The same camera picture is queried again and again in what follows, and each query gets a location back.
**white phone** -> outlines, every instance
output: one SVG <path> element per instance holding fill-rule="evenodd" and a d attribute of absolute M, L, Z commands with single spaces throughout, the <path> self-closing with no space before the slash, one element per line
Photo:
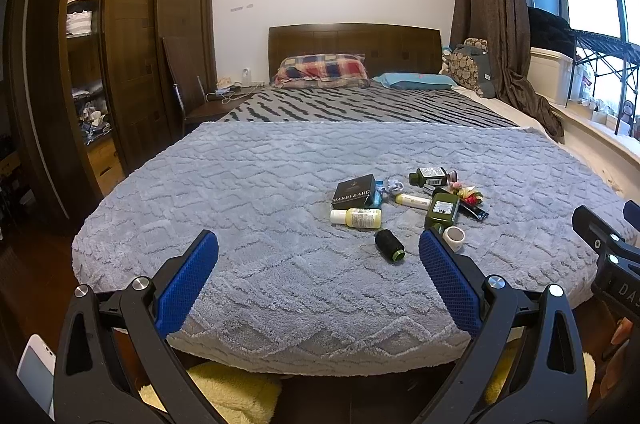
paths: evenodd
<path fill-rule="evenodd" d="M 56 356 L 42 338 L 33 334 L 18 364 L 18 378 L 38 405 L 53 420 L 53 375 Z"/>

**tape roll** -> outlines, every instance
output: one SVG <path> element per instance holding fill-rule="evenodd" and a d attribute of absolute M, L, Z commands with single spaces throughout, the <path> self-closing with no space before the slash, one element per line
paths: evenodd
<path fill-rule="evenodd" d="M 466 241 L 465 231 L 459 227 L 448 227 L 443 233 L 444 241 L 449 244 L 453 252 L 458 252 L 462 248 L 462 244 Z"/>

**yellow lotion bottle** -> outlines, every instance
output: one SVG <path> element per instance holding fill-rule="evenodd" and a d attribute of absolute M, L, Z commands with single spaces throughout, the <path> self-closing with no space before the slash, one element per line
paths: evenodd
<path fill-rule="evenodd" d="M 331 223 L 343 224 L 357 229 L 379 229 L 382 225 L 382 211 L 379 209 L 331 210 Z"/>

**white tube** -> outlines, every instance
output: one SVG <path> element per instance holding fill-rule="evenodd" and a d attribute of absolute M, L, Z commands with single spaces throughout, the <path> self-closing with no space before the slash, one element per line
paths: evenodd
<path fill-rule="evenodd" d="M 431 199 L 402 194 L 396 197 L 396 204 L 407 206 L 409 208 L 424 209 L 425 211 L 429 211 L 429 208 L 431 207 Z"/>

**wardrobe door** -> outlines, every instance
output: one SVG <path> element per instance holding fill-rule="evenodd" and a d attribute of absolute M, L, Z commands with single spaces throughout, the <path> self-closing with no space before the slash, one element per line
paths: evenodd
<path fill-rule="evenodd" d="M 174 139 L 182 135 L 182 119 L 172 89 L 172 77 L 164 56 L 162 38 L 181 36 L 189 40 L 193 68 L 208 92 L 216 87 L 213 62 L 212 0 L 156 0 L 157 45 L 162 87 Z"/>
<path fill-rule="evenodd" d="M 20 160 L 56 227 L 79 227 L 102 198 L 78 128 L 66 0 L 12 0 L 6 30 Z"/>
<path fill-rule="evenodd" d="M 129 173 L 172 142 L 158 73 L 154 9 L 155 0 L 104 0 L 107 90 L 120 157 Z"/>

